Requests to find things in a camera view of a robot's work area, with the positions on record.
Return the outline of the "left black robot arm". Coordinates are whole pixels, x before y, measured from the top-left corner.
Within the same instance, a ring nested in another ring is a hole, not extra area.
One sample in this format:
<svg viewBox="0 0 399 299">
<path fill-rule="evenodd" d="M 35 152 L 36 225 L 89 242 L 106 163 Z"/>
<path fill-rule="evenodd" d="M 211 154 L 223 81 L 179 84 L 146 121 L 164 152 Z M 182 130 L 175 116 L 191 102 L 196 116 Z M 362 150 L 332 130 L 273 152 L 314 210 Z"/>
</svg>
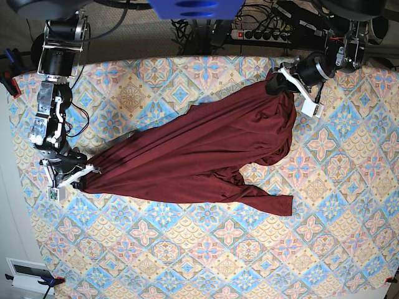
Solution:
<svg viewBox="0 0 399 299">
<path fill-rule="evenodd" d="M 278 95 L 283 92 L 310 92 L 313 86 L 322 90 L 324 83 L 340 71 L 347 74 L 358 70 L 364 60 L 368 42 L 367 22 L 349 21 L 347 32 L 338 36 L 327 34 L 323 52 L 313 52 L 296 62 L 283 62 L 269 72 L 266 93 Z"/>
</svg>

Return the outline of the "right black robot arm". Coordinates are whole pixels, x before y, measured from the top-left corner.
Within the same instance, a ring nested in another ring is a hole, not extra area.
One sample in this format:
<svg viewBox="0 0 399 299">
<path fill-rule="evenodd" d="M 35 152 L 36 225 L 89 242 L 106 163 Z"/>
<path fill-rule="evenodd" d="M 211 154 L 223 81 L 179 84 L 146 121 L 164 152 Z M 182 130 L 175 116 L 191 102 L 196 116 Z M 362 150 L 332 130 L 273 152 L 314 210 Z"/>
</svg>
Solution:
<svg viewBox="0 0 399 299">
<path fill-rule="evenodd" d="M 67 140 L 70 126 L 66 111 L 72 104 L 69 80 L 74 62 L 84 49 L 87 17 L 82 9 L 68 19 L 47 21 L 39 39 L 37 73 L 43 75 L 37 94 L 37 111 L 29 141 L 42 155 L 51 188 L 77 182 L 93 170 L 86 155 L 73 150 Z"/>
</svg>

